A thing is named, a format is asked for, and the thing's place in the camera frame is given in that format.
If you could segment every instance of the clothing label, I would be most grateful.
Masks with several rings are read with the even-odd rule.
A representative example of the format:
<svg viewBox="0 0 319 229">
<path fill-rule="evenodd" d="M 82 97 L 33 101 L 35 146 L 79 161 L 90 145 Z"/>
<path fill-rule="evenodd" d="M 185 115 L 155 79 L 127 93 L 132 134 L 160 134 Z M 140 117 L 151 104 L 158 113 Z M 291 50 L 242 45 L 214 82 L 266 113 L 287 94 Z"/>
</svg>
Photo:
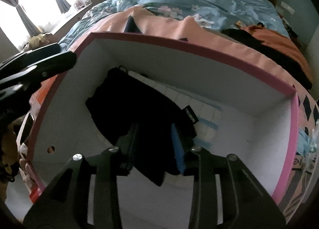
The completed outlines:
<svg viewBox="0 0 319 229">
<path fill-rule="evenodd" d="M 187 114 L 187 116 L 190 118 L 190 120 L 192 121 L 193 124 L 198 122 L 198 118 L 195 115 L 195 112 L 192 110 L 192 108 L 190 107 L 190 105 L 188 105 L 187 107 L 185 107 L 183 109 L 183 111 L 185 111 L 185 113 Z"/>
</svg>

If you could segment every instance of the hole in shelf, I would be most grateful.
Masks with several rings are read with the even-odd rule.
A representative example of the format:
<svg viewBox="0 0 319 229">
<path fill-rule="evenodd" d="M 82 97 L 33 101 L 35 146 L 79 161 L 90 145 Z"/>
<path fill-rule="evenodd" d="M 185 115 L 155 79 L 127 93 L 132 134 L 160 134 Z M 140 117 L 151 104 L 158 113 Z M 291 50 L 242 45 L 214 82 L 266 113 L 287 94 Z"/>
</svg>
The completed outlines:
<svg viewBox="0 0 319 229">
<path fill-rule="evenodd" d="M 49 147 L 47 148 L 47 153 L 48 153 L 48 154 L 54 154 L 54 151 L 55 151 L 55 147 L 54 147 L 54 146 L 49 146 Z"/>
</svg>

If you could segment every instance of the window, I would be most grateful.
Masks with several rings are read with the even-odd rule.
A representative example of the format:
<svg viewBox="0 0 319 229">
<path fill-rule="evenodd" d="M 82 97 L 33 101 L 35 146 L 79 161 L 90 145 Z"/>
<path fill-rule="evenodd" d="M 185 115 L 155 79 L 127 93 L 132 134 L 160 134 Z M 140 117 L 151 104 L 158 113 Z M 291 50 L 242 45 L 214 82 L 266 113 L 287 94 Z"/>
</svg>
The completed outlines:
<svg viewBox="0 0 319 229">
<path fill-rule="evenodd" d="M 71 8 L 61 13 L 56 0 L 19 0 L 28 18 L 44 32 L 54 33 L 90 0 L 66 0 Z M 30 37 L 15 7 L 0 1 L 0 27 L 19 50 Z"/>
</svg>

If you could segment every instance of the black diamond pattern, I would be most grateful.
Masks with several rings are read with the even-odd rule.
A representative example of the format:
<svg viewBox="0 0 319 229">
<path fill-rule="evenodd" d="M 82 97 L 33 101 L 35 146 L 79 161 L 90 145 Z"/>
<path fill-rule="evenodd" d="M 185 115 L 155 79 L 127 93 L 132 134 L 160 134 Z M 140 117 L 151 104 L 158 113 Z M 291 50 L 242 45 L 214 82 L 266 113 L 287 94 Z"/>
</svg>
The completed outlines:
<svg viewBox="0 0 319 229">
<path fill-rule="evenodd" d="M 305 100 L 303 101 L 303 106 L 305 108 L 305 113 L 306 113 L 306 116 L 307 116 L 307 121 L 309 121 L 309 118 L 310 118 L 310 114 L 311 114 L 311 108 L 310 108 L 310 102 L 309 102 L 309 99 L 306 95 L 305 97 Z"/>
<path fill-rule="evenodd" d="M 318 119 L 319 119 L 319 112 L 318 112 L 317 106 L 315 105 L 315 107 L 314 107 L 314 120 L 315 120 L 315 124 L 316 124 L 316 122 L 317 122 Z"/>
</svg>

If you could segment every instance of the orange cloth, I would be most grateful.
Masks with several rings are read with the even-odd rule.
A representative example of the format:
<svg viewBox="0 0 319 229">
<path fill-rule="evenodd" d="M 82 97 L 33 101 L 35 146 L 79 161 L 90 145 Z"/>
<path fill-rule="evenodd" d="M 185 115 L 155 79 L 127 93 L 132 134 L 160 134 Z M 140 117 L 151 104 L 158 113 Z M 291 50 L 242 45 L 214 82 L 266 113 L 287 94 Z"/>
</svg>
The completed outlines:
<svg viewBox="0 0 319 229">
<path fill-rule="evenodd" d="M 300 65 L 302 71 L 305 73 L 309 81 L 313 83 L 312 71 L 307 60 L 289 38 L 283 36 L 277 31 L 256 25 L 242 27 L 241 29 L 247 31 L 254 38 L 263 41 L 263 45 L 271 47 L 295 60 Z"/>
</svg>

